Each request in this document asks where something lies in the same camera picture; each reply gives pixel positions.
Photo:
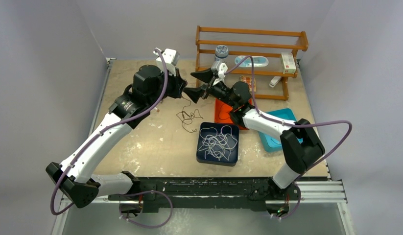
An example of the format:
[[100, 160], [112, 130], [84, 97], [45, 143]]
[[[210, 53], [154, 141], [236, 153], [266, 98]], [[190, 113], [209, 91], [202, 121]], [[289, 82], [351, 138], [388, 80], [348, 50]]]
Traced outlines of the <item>dark blue plastic bin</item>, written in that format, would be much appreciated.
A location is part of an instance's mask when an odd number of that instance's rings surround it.
[[235, 166], [238, 161], [239, 132], [236, 125], [201, 123], [196, 160], [204, 164]]

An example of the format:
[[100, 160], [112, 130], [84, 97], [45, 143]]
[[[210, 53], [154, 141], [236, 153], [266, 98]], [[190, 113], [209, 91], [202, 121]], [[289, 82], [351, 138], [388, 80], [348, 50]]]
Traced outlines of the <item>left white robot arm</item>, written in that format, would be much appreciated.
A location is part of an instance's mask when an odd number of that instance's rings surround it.
[[133, 83], [115, 99], [87, 140], [61, 163], [51, 162], [46, 167], [56, 187], [77, 208], [111, 194], [121, 194], [127, 200], [136, 199], [140, 187], [130, 172], [97, 175], [94, 171], [111, 149], [148, 117], [162, 99], [180, 98], [187, 84], [176, 67], [164, 72], [155, 65], [141, 66], [133, 76]]

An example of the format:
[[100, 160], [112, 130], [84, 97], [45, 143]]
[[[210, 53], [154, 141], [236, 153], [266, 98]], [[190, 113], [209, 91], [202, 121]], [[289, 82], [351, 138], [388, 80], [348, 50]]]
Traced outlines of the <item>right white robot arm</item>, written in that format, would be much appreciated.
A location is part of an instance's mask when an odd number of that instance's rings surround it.
[[262, 132], [281, 143], [285, 163], [268, 187], [272, 198], [285, 196], [287, 187], [325, 154], [325, 148], [308, 120], [281, 119], [259, 110], [252, 104], [253, 97], [247, 83], [238, 81], [228, 87], [220, 80], [219, 73], [212, 69], [195, 71], [191, 76], [203, 82], [197, 88], [184, 88], [184, 93], [193, 102], [211, 95], [231, 106], [229, 116], [233, 124]]

